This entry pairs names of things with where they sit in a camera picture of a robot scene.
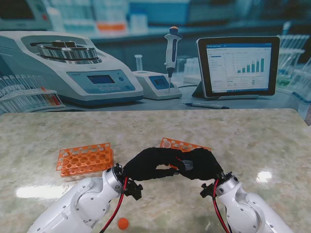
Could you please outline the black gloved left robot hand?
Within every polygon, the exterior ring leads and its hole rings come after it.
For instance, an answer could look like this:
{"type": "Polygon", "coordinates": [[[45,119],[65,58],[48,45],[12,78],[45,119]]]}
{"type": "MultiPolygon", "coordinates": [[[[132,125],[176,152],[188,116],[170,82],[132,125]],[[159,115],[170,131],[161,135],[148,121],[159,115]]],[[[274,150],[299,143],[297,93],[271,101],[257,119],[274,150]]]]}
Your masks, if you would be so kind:
{"type": "Polygon", "coordinates": [[[147,148],[124,166],[122,174],[133,181],[146,181],[183,173],[186,167],[182,154],[170,148],[147,148]]]}

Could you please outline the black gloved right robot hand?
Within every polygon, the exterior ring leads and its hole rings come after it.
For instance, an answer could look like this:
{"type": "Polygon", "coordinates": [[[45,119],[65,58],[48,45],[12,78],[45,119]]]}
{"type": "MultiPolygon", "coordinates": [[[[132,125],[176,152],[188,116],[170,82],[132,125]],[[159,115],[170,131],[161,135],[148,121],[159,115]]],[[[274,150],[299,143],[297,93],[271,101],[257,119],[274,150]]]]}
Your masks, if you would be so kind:
{"type": "Polygon", "coordinates": [[[212,152],[204,148],[181,152],[176,158],[179,160],[179,173],[190,180],[216,180],[223,173],[212,152]]]}

